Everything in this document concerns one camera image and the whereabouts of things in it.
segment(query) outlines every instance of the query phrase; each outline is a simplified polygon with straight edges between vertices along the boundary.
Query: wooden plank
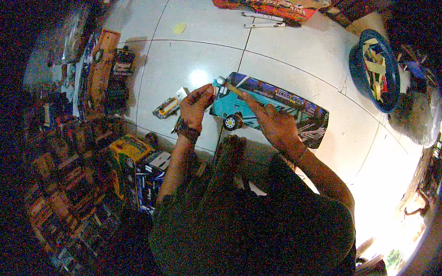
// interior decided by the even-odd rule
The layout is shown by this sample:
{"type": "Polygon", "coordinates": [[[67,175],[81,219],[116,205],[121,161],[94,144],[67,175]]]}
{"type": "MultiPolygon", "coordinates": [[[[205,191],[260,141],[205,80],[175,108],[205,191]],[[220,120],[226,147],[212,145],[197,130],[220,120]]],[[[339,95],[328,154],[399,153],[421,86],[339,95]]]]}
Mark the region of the wooden plank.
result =
{"type": "Polygon", "coordinates": [[[94,116],[104,112],[103,100],[104,92],[107,89],[109,74],[112,69],[114,59],[114,49],[118,46],[120,33],[102,29],[97,45],[92,51],[94,61],[88,77],[88,90],[86,99],[89,101],[86,106],[86,117],[94,116]],[[102,57],[95,61],[96,54],[103,49],[102,57]]]}

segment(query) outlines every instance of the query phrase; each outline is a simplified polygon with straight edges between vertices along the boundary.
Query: wristwatch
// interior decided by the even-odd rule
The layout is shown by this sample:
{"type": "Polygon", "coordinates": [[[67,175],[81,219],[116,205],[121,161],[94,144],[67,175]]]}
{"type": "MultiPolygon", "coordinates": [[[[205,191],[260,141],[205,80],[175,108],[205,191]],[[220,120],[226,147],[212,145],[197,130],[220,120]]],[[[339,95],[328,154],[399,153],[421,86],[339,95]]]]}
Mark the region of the wristwatch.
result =
{"type": "Polygon", "coordinates": [[[178,118],[178,121],[176,122],[175,127],[172,130],[172,133],[174,132],[176,132],[178,136],[183,135],[193,144],[196,144],[196,140],[198,140],[198,137],[201,135],[198,130],[189,127],[181,117],[178,118]]]}

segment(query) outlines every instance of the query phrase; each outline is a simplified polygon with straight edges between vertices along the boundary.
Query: wooden handle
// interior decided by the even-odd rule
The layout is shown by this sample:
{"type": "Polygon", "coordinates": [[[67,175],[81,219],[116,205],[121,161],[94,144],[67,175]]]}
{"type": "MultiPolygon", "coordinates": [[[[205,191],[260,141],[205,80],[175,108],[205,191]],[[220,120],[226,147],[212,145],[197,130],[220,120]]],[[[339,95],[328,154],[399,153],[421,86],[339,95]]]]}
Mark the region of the wooden handle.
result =
{"type": "Polygon", "coordinates": [[[224,86],[227,87],[227,89],[229,89],[230,91],[233,91],[236,95],[242,97],[242,93],[241,91],[238,90],[238,88],[234,87],[230,82],[226,81],[224,86]]]}

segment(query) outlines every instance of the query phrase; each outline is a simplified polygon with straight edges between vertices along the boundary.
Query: small hammer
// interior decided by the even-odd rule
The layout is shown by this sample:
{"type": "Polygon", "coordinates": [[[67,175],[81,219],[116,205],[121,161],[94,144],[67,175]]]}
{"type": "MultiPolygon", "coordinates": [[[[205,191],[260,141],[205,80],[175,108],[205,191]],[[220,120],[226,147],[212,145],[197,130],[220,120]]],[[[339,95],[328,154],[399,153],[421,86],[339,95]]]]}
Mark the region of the small hammer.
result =
{"type": "Polygon", "coordinates": [[[238,96],[242,97],[243,94],[241,93],[241,91],[238,90],[238,88],[234,87],[230,82],[228,82],[225,78],[223,77],[218,77],[217,78],[217,83],[220,85],[224,85],[225,87],[227,87],[227,89],[229,89],[230,91],[233,91],[235,94],[237,94],[238,96]]]}

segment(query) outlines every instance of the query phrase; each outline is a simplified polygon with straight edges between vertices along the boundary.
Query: wheel rim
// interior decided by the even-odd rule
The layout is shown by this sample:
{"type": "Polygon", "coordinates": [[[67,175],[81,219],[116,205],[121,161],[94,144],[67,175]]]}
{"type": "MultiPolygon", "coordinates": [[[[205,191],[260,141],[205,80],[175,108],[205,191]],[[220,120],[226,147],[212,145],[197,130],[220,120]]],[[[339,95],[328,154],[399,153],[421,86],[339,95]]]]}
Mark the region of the wheel rim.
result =
{"type": "Polygon", "coordinates": [[[225,120],[225,125],[229,128],[232,129],[233,127],[235,127],[235,120],[233,118],[227,118],[225,120]]]}

